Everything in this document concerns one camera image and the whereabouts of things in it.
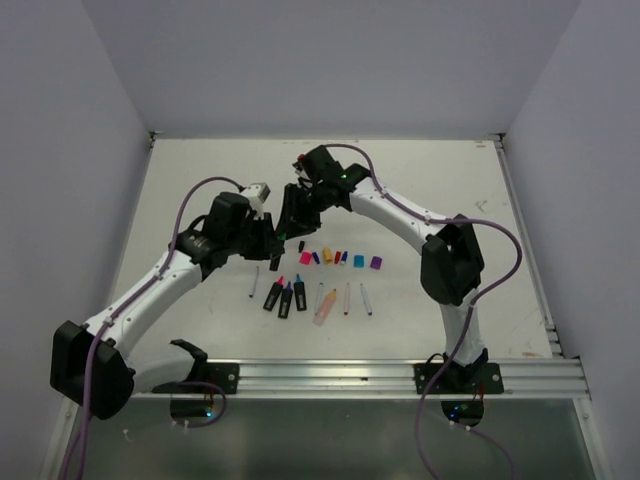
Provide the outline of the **pink highlighter cap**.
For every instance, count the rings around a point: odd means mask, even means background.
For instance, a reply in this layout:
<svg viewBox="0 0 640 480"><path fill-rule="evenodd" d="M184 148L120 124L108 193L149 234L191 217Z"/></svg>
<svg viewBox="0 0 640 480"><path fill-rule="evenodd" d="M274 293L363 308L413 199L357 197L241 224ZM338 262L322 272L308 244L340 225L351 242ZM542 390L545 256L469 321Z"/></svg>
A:
<svg viewBox="0 0 640 480"><path fill-rule="evenodd" d="M310 252L302 252L299 262L303 265L309 265L312 261L312 254Z"/></svg>

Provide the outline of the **orange highlighter cap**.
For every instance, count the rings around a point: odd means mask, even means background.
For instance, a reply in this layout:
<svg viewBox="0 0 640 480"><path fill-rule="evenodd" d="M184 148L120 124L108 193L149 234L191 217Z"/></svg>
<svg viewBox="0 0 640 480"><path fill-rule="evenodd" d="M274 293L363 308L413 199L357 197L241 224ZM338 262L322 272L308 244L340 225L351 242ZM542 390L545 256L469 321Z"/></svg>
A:
<svg viewBox="0 0 640 480"><path fill-rule="evenodd" d="M334 255L330 248L324 247L322 249L322 258L325 264L332 264L334 262Z"/></svg>

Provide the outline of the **purple capped black highlighter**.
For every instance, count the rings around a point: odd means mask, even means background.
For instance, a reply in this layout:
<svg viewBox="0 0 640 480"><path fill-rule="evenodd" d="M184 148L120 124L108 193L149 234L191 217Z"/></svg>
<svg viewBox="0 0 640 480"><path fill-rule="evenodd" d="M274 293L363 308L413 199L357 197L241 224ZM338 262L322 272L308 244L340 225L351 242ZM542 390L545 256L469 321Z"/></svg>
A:
<svg viewBox="0 0 640 480"><path fill-rule="evenodd" d="M292 300L293 300L293 288L291 283L288 282L280 296L280 304L278 309L279 319L288 318Z"/></svg>

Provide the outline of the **pink capped black highlighter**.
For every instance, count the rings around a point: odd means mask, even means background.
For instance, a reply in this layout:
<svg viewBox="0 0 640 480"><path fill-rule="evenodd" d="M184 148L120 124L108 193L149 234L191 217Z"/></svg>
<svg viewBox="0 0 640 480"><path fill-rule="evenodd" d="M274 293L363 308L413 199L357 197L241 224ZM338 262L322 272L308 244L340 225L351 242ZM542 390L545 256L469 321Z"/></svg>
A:
<svg viewBox="0 0 640 480"><path fill-rule="evenodd" d="M281 293L284 290L284 277L280 276L270 287L268 295L263 304L263 309L271 312L276 305Z"/></svg>

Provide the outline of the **blue highlighter black body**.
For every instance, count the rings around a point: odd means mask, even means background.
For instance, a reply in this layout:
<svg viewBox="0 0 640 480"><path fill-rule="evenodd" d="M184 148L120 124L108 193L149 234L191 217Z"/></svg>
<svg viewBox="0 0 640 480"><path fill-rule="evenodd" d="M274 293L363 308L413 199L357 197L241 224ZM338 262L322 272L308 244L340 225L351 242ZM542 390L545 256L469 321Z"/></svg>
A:
<svg viewBox="0 0 640 480"><path fill-rule="evenodd" d="M299 312L306 311L307 299L306 299L305 283L299 274L296 275L296 279L293 284L293 291L294 291L294 300L296 304L296 309Z"/></svg>

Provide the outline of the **orange highlighter pen body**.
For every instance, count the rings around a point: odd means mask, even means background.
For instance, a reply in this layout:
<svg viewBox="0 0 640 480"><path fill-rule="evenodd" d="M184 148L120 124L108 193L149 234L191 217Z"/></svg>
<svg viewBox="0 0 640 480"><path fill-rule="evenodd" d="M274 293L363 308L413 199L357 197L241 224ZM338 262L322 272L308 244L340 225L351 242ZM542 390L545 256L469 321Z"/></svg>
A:
<svg viewBox="0 0 640 480"><path fill-rule="evenodd" d="M321 326L326 318L328 317L329 313L331 312L333 306L335 305L336 302L336 298L337 298L337 292L335 289L332 289L322 300L321 304L319 305L314 319L313 319L313 323L317 326Z"/></svg>

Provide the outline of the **red thin marker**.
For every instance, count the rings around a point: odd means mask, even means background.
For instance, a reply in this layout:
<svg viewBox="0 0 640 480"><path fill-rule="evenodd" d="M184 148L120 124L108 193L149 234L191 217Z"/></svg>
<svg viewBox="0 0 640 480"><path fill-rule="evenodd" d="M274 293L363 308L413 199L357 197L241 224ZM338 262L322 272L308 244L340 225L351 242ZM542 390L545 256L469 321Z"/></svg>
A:
<svg viewBox="0 0 640 480"><path fill-rule="evenodd" d="M351 297L351 286L350 286L350 283L347 282L344 290L344 299L343 299L344 316L348 316L350 312L350 297Z"/></svg>

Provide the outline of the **purple highlighter cap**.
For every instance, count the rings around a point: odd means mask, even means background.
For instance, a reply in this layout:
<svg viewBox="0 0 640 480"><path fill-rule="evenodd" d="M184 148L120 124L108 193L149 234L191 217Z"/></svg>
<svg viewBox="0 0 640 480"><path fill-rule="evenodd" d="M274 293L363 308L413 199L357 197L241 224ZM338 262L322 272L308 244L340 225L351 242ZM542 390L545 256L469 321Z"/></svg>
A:
<svg viewBox="0 0 640 480"><path fill-rule="evenodd" d="M379 270L382 266L382 258L379 256L373 256L370 267L375 270Z"/></svg>

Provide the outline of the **black thin marker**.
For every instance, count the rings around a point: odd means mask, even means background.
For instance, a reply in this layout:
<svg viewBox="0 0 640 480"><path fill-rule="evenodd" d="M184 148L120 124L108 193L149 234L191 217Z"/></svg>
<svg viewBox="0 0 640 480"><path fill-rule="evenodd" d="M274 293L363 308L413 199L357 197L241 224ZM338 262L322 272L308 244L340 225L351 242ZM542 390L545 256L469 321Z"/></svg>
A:
<svg viewBox="0 0 640 480"><path fill-rule="evenodd" d="M368 292L366 290L366 287L363 283L360 283L360 292L361 292L366 314L367 316L371 317L373 315L372 304L371 304L371 300L369 298Z"/></svg>

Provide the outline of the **green capped black highlighter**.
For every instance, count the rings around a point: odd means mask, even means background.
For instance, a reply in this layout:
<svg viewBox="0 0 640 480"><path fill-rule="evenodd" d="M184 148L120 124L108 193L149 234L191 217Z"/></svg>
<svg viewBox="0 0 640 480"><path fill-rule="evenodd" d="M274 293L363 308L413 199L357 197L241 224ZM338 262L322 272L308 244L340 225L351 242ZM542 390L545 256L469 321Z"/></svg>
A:
<svg viewBox="0 0 640 480"><path fill-rule="evenodd" d="M279 265L281 262L282 255L284 254L284 243L286 241L286 234L281 233L276 235L276 239L278 241L277 245L279 250L274 254L269 263L270 271L277 271L279 269Z"/></svg>

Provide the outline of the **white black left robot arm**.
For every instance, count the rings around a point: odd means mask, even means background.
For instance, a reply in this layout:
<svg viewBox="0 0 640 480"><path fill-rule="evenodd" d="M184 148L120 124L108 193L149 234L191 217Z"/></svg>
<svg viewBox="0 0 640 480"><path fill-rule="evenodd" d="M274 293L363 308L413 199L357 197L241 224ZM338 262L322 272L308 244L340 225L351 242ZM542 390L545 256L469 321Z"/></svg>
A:
<svg viewBox="0 0 640 480"><path fill-rule="evenodd" d="M132 363L135 345L182 296L203 283L229 257L270 260L283 253L264 183L218 194L209 212L176 229L168 251L129 291L82 324L64 322L54 333L50 385L106 420L135 393L162 385L193 393L210 380L208 355L185 340L170 342L167 357Z"/></svg>

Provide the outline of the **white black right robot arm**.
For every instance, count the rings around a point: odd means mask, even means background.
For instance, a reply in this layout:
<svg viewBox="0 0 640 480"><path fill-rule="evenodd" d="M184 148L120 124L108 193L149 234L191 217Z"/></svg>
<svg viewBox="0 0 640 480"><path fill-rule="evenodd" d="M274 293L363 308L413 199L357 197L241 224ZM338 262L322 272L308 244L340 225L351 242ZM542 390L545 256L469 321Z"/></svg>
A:
<svg viewBox="0 0 640 480"><path fill-rule="evenodd" d="M395 194L372 162L343 167L330 150L320 145L294 162L298 179L284 189L277 234L286 239L311 234L320 228L322 213L336 207L409 244L420 257L420 284L438 303L445 328L445 368L438 379L454 391L470 391L488 361L474 305L484 259L473 227L462 215L449 219Z"/></svg>

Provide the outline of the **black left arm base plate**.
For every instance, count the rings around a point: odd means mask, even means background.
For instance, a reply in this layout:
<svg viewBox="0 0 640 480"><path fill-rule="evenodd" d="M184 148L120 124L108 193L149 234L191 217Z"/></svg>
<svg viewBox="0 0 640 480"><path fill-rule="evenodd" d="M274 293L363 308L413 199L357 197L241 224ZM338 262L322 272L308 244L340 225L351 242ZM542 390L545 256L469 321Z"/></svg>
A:
<svg viewBox="0 0 640 480"><path fill-rule="evenodd" d="M231 361L200 363L192 368L188 376L181 381L163 382L151 389L155 394L205 394L214 393L213 384L227 395L237 393L240 379L240 365Z"/></svg>

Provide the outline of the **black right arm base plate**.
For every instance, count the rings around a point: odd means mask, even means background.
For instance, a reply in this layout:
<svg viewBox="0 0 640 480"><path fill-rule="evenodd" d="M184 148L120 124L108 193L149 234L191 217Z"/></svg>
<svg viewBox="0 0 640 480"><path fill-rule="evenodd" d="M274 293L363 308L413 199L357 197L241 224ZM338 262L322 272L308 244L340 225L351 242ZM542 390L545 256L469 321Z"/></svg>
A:
<svg viewBox="0 0 640 480"><path fill-rule="evenodd" d="M416 392L422 395L432 378L438 373L442 362L414 363L413 381ZM462 368L452 363L430 387L429 395L500 395L505 392L500 367L497 363L485 363L476 367Z"/></svg>

